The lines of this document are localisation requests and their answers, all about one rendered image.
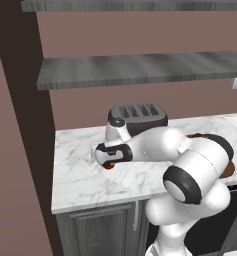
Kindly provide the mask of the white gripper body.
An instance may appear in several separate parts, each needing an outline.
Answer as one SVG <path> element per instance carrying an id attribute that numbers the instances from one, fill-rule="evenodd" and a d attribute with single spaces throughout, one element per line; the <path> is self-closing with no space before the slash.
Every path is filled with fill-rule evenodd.
<path id="1" fill-rule="evenodd" d="M 92 161 L 96 161 L 99 165 L 101 165 L 102 163 L 101 163 L 101 159 L 99 158 L 99 153 L 98 153 L 98 151 L 99 151 L 99 145 L 100 144 L 98 144 L 98 145 L 95 145 L 95 146 L 93 146 L 92 148 L 91 148 L 91 158 L 92 158 Z"/>

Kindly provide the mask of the brown wooden cutting board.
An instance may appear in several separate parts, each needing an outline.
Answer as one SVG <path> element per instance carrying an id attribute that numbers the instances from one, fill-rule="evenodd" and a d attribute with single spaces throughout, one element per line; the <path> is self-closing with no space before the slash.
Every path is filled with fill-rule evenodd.
<path id="1" fill-rule="evenodd" d="M 201 134 L 201 133 L 195 133 L 195 134 L 189 134 L 188 138 L 194 138 L 194 137 L 205 137 L 205 134 Z M 235 165 L 232 161 L 230 161 L 226 167 L 226 169 L 223 171 L 223 173 L 221 174 L 220 178 L 228 178 L 230 176 L 233 175 L 233 173 L 235 172 Z"/>

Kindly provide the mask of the dark grey toaster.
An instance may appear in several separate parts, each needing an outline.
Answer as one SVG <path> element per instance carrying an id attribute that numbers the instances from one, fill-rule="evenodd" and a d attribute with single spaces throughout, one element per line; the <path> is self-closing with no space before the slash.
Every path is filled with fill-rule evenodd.
<path id="1" fill-rule="evenodd" d="M 129 134 L 135 136 L 151 128 L 167 126 L 168 116 L 155 103 L 123 104 L 109 110 L 108 122 L 115 125 L 125 123 Z"/>

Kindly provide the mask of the grey cupboard door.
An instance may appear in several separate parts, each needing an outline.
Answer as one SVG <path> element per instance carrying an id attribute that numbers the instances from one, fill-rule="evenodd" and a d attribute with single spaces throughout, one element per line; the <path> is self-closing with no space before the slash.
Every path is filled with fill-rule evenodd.
<path id="1" fill-rule="evenodd" d="M 79 256 L 127 256 L 132 212 L 126 203 L 71 214 Z"/>

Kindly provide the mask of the dark brown tall side panel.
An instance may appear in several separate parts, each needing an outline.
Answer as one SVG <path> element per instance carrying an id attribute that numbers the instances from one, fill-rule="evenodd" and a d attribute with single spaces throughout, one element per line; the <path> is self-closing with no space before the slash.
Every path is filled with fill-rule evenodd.
<path id="1" fill-rule="evenodd" d="M 0 59 L 43 215 L 52 256 L 64 256 L 51 214 L 55 125 L 50 95 L 37 89 L 43 53 L 37 16 L 0 0 Z"/>

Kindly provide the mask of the grey wooden shelf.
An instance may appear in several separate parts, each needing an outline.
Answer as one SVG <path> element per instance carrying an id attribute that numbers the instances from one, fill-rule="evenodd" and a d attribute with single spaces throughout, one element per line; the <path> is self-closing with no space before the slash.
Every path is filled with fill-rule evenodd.
<path id="1" fill-rule="evenodd" d="M 23 12 L 237 11 L 237 0 L 23 0 Z"/>
<path id="2" fill-rule="evenodd" d="M 40 90 L 237 78 L 237 52 L 46 58 Z"/>

